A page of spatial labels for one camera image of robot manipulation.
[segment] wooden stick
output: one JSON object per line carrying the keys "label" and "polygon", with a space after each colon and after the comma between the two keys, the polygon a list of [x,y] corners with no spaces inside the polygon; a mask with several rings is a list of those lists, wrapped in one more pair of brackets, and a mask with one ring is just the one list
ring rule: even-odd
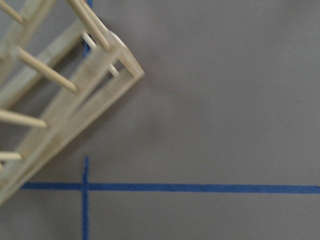
{"label": "wooden stick", "polygon": [[91,49],[95,49],[97,47],[96,43],[92,40],[92,38],[85,31],[83,31],[83,33],[82,33],[82,38],[89,45],[89,47]]}
{"label": "wooden stick", "polygon": [[115,66],[113,66],[112,64],[110,65],[109,70],[110,70],[110,73],[111,73],[114,77],[116,77],[116,76],[119,75],[118,70],[117,70],[117,69],[115,68]]}
{"label": "wooden stick", "polygon": [[97,25],[97,27],[100,29],[101,32],[108,32],[109,30],[107,27],[103,24],[102,21],[97,17],[95,12],[91,9],[91,7],[87,4],[86,1],[80,1],[84,7],[84,9],[88,12],[94,23]]}
{"label": "wooden stick", "polygon": [[78,15],[78,17],[81,19],[83,24],[85,25],[86,29],[89,31],[89,33],[93,36],[93,38],[98,42],[101,47],[107,51],[110,49],[110,44],[104,37],[104,35],[101,33],[95,22],[92,20],[86,9],[81,4],[82,0],[67,0],[71,8],[74,10],[74,12]]}
{"label": "wooden stick", "polygon": [[11,6],[9,6],[5,1],[0,0],[0,9],[6,12],[10,17],[16,20],[19,24],[23,25],[25,19],[17,11],[15,11]]}
{"label": "wooden stick", "polygon": [[0,161],[22,161],[23,157],[18,152],[0,151]]}
{"label": "wooden stick", "polygon": [[43,76],[45,76],[46,78],[48,78],[52,82],[64,87],[65,89],[71,91],[72,93],[76,93],[77,92],[76,85],[74,85],[71,81],[66,79],[64,76],[62,76],[59,73],[57,73],[52,68],[48,67],[47,65],[45,65],[44,63],[42,63],[41,61],[39,61],[38,59],[36,59],[32,55],[30,55],[28,52],[26,52],[22,48],[16,46],[12,50],[12,55],[14,57],[18,56],[19,59],[23,63],[25,63],[29,67],[35,69],[39,73],[43,74]]}
{"label": "wooden stick", "polygon": [[44,120],[3,109],[0,109],[0,122],[36,127],[40,129],[48,128],[48,124]]}

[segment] gray surface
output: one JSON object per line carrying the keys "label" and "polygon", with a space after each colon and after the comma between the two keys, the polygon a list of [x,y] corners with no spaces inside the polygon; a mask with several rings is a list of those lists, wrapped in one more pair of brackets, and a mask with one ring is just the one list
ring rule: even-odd
{"label": "gray surface", "polygon": [[[319,184],[320,2],[96,0],[94,10],[146,76],[33,181],[79,182],[89,155],[91,182]],[[45,46],[69,13],[58,1],[28,49]],[[43,84],[16,110],[36,116],[55,90]],[[10,129],[0,126],[8,148],[19,135]],[[320,237],[318,195],[90,197],[92,239]],[[0,209],[0,239],[79,238],[77,193],[20,191]]]}

